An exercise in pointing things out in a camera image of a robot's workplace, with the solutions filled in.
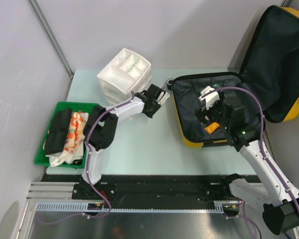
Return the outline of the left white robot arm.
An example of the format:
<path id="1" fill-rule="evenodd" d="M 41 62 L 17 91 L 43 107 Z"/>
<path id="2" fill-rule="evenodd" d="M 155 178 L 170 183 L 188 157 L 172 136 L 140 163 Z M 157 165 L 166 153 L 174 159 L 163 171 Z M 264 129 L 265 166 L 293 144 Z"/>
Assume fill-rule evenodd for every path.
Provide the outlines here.
<path id="1" fill-rule="evenodd" d="M 82 177 L 87 183 L 83 187 L 83 194 L 89 199 L 99 196 L 98 183 L 102 177 L 103 152 L 114 141 L 118 124 L 134 115 L 144 114 L 148 118 L 163 106 L 170 97 L 167 90 L 151 84 L 142 92 L 131 92 L 131 97 L 110 107 L 96 105 L 89 114 L 84 127 L 86 147 L 86 163 Z"/>

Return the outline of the green plastic tray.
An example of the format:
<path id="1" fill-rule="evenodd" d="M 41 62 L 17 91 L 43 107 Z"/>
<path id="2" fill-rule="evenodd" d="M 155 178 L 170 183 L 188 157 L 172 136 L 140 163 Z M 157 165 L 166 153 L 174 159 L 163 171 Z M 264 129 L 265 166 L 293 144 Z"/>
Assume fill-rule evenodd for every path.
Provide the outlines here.
<path id="1" fill-rule="evenodd" d="M 44 166 L 44 167 L 49 167 L 50 163 L 49 163 L 49 158 L 45 156 L 44 154 L 44 150 L 43 150 L 43 145 L 47 139 L 48 136 L 48 130 L 50 129 L 50 126 L 52 124 L 52 121 L 54 119 L 54 116 L 62 111 L 65 110 L 67 108 L 71 108 L 74 112 L 84 112 L 84 113 L 88 113 L 90 114 L 93 110 L 93 108 L 98 105 L 97 103 L 82 103 L 82 102 L 58 102 L 55 107 L 54 110 L 50 116 L 50 120 L 49 120 L 49 124 L 47 126 L 46 132 L 43 135 L 42 138 L 42 142 L 40 144 L 40 147 L 37 151 L 37 154 L 34 158 L 34 164 L 35 165 L 40 165 L 40 166 Z"/>

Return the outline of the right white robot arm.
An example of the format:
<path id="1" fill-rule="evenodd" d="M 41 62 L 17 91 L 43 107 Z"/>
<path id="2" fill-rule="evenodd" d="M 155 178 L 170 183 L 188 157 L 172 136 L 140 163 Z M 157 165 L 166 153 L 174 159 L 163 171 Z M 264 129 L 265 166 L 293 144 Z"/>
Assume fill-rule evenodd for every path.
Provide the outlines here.
<path id="1" fill-rule="evenodd" d="M 262 213 L 268 229 L 275 235 L 299 227 L 299 189 L 282 173 L 260 142 L 257 129 L 245 120 L 245 107 L 238 97 L 220 99 L 199 97 L 202 107 L 195 110 L 201 123 L 218 123 L 230 146 L 252 166 L 265 190 L 251 185 L 242 176 L 232 174 L 223 179 L 220 195 L 231 200 L 243 199 Z"/>

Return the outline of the yellow Pikachu hard-shell suitcase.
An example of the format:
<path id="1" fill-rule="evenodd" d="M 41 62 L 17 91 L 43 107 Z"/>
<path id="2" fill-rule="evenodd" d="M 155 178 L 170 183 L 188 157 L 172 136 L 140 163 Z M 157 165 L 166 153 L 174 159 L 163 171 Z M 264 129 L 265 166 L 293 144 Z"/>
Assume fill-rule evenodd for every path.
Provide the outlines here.
<path id="1" fill-rule="evenodd" d="M 240 97 L 246 121 L 260 128 L 260 112 L 272 123 L 299 114 L 299 11 L 270 6 L 261 16 L 239 72 L 185 75 L 168 80 L 180 135 L 189 147 L 226 145 L 222 130 L 209 134 L 194 112 L 206 87 L 226 87 L 227 96 Z"/>

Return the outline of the black fabric pouch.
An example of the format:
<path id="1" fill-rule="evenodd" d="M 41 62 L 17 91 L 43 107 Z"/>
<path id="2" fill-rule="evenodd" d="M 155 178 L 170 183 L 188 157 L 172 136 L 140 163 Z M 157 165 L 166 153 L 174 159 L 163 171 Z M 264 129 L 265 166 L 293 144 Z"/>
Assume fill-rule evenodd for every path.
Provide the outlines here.
<path id="1" fill-rule="evenodd" d="M 63 151 L 68 128 L 71 120 L 72 109 L 67 108 L 55 114 L 44 146 L 44 154 L 50 155 Z"/>

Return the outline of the orange floral cloth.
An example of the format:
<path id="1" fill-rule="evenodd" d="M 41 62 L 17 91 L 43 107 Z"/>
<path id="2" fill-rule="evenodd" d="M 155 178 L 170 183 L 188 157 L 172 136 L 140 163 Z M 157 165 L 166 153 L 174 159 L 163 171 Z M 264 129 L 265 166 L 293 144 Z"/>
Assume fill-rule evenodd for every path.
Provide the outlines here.
<path id="1" fill-rule="evenodd" d="M 83 129 L 88 120 L 88 116 L 88 113 L 84 113 L 81 111 L 72 113 L 68 133 L 65 140 L 64 152 L 76 156 L 83 156 L 83 141 L 85 139 Z"/>

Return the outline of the white plastic drawer organizer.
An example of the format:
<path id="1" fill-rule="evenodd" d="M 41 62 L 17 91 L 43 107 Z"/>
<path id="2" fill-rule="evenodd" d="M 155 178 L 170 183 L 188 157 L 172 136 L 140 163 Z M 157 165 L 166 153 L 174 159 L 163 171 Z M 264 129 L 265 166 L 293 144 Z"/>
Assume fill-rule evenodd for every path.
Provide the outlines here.
<path id="1" fill-rule="evenodd" d="M 109 105 L 116 105 L 151 84 L 151 63 L 129 49 L 122 49 L 97 75 Z"/>

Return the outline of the white garment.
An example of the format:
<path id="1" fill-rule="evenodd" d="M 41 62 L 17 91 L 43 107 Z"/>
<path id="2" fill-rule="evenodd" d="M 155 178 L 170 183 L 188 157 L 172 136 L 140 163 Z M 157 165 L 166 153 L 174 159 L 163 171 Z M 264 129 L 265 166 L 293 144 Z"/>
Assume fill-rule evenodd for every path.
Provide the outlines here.
<path id="1" fill-rule="evenodd" d="M 65 163 L 66 165 L 76 164 L 78 160 L 82 160 L 84 156 L 84 147 L 80 145 L 78 148 L 64 148 L 62 152 L 48 154 L 49 164 L 51 167 L 57 167 Z"/>

